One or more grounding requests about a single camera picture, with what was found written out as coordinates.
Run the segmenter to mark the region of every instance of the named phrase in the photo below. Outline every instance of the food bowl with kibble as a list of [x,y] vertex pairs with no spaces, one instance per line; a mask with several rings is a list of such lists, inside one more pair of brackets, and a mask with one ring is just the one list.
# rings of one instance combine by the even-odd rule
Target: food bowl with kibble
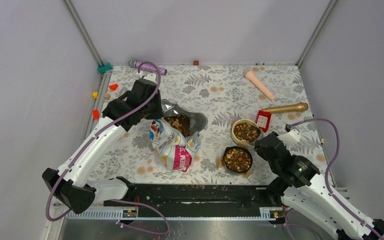
[[253,146],[261,134],[261,129],[249,119],[236,121],[232,126],[231,137],[240,147]]
[[253,166],[250,151],[240,146],[226,147],[222,161],[226,170],[234,175],[246,174]]

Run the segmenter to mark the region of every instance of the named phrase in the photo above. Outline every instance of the purple microphone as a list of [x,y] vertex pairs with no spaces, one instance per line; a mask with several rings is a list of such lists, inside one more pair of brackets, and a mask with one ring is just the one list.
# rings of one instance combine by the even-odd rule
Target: purple microphone
[[[137,69],[138,66],[141,64],[142,62],[141,61],[138,61],[134,58],[130,59],[128,61],[128,65],[129,67],[131,68],[135,68]],[[148,71],[148,72],[151,72],[151,73],[155,73],[157,70],[155,69],[155,67],[153,67],[151,64],[143,64],[141,67],[140,67],[141,70],[145,70],[145,71]],[[159,74],[165,76],[167,74],[167,69],[165,68],[162,68],[162,67],[158,67],[158,72]]]

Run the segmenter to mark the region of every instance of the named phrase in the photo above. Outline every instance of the white wall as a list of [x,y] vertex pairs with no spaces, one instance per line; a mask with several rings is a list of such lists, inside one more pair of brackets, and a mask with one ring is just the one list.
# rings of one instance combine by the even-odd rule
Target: white wall
[[60,0],[0,0],[0,240],[37,240],[41,175],[79,146],[97,66]]
[[111,64],[295,64],[328,2],[73,0]]
[[[339,128],[339,185],[384,219],[384,1],[339,1],[301,73],[315,116]],[[332,157],[334,132],[319,126]]]

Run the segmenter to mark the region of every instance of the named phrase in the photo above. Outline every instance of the orange block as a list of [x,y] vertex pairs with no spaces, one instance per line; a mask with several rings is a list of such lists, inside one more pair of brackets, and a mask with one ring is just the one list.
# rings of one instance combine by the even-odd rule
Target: orange block
[[115,91],[118,87],[119,87],[119,85],[117,83],[109,85],[109,89],[111,89],[113,91]]
[[99,111],[98,111],[98,109],[94,109],[93,110],[93,119],[99,119]]

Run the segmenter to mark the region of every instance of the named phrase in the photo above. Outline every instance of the bowl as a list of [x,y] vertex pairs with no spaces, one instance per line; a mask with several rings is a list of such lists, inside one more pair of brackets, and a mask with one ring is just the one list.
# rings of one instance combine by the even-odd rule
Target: bowl
[[[251,159],[251,164],[249,165],[249,168],[247,170],[244,170],[244,171],[233,171],[232,169],[228,168],[226,162],[225,162],[225,157],[227,155],[227,153],[229,152],[229,150],[231,149],[241,149],[241,150],[244,150],[250,157]],[[250,151],[248,151],[246,148],[243,148],[243,147],[240,147],[240,146],[229,146],[229,147],[226,147],[226,150],[224,150],[224,153],[223,153],[223,158],[221,159],[223,161],[223,164],[224,164],[224,167],[226,168],[226,170],[231,173],[231,174],[234,174],[234,175],[243,175],[243,174],[246,174],[250,169],[251,167],[253,166],[253,156],[251,155]]]
[[241,120],[237,120],[233,126],[232,126],[232,131],[231,131],[231,136],[232,136],[232,139],[233,141],[239,146],[239,147],[249,147],[249,146],[253,146],[255,145],[256,141],[253,141],[253,142],[248,142],[246,140],[239,140],[234,132],[233,132],[233,129],[235,129],[236,125],[238,124],[242,124],[242,123],[250,123],[252,126],[256,127],[258,130],[259,130],[259,133],[261,134],[261,129],[257,126],[257,124],[252,121],[252,120],[249,120],[249,119],[241,119]]

